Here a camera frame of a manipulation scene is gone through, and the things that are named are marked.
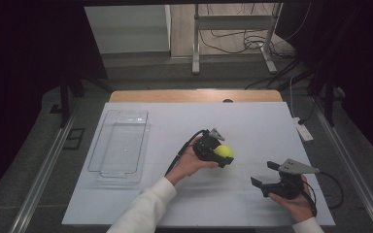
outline sleeve cuff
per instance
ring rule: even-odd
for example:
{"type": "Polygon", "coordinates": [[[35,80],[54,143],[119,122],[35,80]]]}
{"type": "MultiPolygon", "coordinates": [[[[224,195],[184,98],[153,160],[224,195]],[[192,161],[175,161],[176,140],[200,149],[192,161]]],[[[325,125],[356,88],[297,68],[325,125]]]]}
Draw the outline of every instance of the sleeve cuff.
{"type": "Polygon", "coordinates": [[[304,221],[296,223],[292,226],[293,231],[296,233],[307,233],[307,232],[317,232],[323,233],[321,227],[317,223],[317,219],[314,217],[308,218],[304,221]]]}
{"type": "Polygon", "coordinates": [[[175,195],[177,195],[175,187],[164,177],[159,179],[150,190],[153,191],[165,205],[168,204],[175,195]]]}

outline white tabletop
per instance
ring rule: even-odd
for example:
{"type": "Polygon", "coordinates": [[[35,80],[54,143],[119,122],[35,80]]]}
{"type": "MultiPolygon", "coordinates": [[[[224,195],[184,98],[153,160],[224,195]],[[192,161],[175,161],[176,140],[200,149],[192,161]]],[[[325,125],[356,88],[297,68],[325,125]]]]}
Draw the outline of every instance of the white tabletop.
{"type": "MultiPolygon", "coordinates": [[[[165,173],[181,146],[201,129],[217,128],[235,159],[223,169],[203,169],[177,185],[177,196],[158,226],[252,227],[281,226],[293,222],[281,206],[264,198],[250,177],[277,183],[279,164],[291,158],[309,165],[293,125],[287,103],[107,103],[69,203],[63,224],[110,225],[129,203],[165,173]],[[131,186],[103,185],[87,171],[94,142],[109,110],[146,110],[150,132],[142,179],[131,186]]],[[[307,175],[317,195],[317,220],[334,225],[315,175],[307,175]]]]}

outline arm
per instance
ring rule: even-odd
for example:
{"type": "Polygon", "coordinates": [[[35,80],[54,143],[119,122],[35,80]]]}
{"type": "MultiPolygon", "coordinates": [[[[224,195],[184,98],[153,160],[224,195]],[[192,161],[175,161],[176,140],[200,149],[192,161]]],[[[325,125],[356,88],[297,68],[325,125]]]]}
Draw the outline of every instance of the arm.
{"type": "Polygon", "coordinates": [[[166,213],[166,205],[177,194],[175,185],[201,168],[215,168],[218,163],[201,161],[192,147],[186,148],[174,168],[152,187],[145,189],[111,226],[108,233],[153,233],[166,213]]]}
{"type": "MultiPolygon", "coordinates": [[[[304,191],[310,195],[305,176],[302,176],[302,181],[304,181],[304,191]]],[[[310,204],[302,195],[299,195],[292,200],[288,200],[274,193],[269,193],[268,196],[289,211],[292,219],[296,222],[292,226],[292,229],[296,233],[323,232],[321,227],[318,225],[316,218],[313,216],[310,204]]]]}

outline metal stand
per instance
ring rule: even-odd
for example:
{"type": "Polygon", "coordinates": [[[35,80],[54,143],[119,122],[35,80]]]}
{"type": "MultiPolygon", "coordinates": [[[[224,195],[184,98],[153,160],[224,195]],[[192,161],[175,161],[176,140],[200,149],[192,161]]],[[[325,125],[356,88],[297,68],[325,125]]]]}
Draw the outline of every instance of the metal stand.
{"type": "Polygon", "coordinates": [[[269,44],[274,34],[281,6],[282,3],[276,4],[272,16],[200,16],[198,4],[195,4],[192,74],[199,74],[198,34],[200,30],[268,30],[260,51],[269,73],[276,74],[277,68],[271,59],[269,44]]]}

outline clear plastic container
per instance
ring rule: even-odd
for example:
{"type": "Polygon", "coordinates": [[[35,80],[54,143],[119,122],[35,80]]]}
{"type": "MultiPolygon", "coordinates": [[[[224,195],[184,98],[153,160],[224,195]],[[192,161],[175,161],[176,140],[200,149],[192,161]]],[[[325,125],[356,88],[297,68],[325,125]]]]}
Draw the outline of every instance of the clear plastic container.
{"type": "Polygon", "coordinates": [[[141,180],[148,140],[148,112],[110,110],[106,113],[88,171],[108,184],[141,180]]]}

